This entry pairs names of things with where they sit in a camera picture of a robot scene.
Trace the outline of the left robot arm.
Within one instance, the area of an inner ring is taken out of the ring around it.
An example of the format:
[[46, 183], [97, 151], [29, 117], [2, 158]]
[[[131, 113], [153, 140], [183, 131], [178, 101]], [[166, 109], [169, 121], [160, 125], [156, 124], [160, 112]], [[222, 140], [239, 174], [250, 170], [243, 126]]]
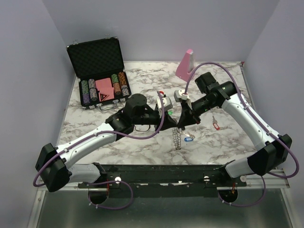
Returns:
[[142, 94], [132, 95], [124, 108], [109, 116], [105, 123], [91, 132], [62, 145], [51, 143], [42, 147], [35, 169], [37, 174], [33, 186], [46, 186], [49, 192], [55, 192], [68, 183], [91, 183], [102, 187], [105, 183], [105, 171], [97, 163], [78, 164], [78, 161], [105, 145], [114, 143], [123, 137], [146, 140], [159, 131], [173, 128], [176, 123], [168, 115], [172, 109], [169, 97], [158, 92], [154, 109], [147, 105]]

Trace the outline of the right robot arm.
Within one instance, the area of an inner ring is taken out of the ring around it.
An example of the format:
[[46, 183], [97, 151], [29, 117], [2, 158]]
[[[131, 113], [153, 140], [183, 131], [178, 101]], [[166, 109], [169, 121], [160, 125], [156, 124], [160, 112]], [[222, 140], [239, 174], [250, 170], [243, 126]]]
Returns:
[[288, 134], [281, 135], [257, 115], [243, 95], [238, 95], [233, 82], [219, 84], [210, 72], [202, 74], [195, 80], [199, 90], [205, 96], [191, 102], [184, 90], [176, 90], [174, 99], [182, 107], [178, 128], [199, 124], [200, 115], [212, 108], [219, 107], [233, 117], [253, 143], [256, 153], [229, 162], [219, 173], [218, 180], [224, 186], [235, 182], [236, 177], [248, 174], [265, 175], [286, 161], [292, 139]]

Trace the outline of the steel disc with keyrings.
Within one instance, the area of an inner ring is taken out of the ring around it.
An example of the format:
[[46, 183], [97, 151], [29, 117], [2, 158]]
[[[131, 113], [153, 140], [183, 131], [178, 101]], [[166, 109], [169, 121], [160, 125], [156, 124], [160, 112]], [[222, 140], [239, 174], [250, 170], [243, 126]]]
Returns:
[[172, 139], [175, 150], [181, 150], [181, 133], [178, 128], [172, 129]]

